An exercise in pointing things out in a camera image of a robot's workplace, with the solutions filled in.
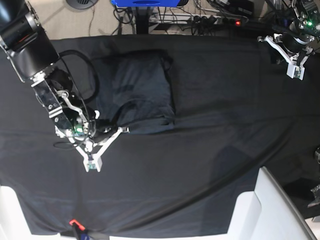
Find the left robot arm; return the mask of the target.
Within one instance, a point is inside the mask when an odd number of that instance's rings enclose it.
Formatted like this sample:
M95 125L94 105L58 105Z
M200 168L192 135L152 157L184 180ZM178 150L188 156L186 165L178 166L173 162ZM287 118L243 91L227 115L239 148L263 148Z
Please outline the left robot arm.
M259 36L276 53L277 64L286 62L286 75L303 80L304 64L315 53L310 44L320 38L320 9L313 0L267 0L272 9L272 35Z

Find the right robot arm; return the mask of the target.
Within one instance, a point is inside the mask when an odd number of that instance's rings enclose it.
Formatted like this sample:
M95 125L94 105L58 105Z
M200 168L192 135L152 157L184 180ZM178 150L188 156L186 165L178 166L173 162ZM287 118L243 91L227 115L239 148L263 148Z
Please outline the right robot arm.
M68 68L57 65L67 55L90 60L77 50L57 52L32 5L24 0L0 3L0 47L20 81L30 82L61 138L56 148L75 149L86 171L100 172L102 155L127 127L105 124L100 112L84 99Z

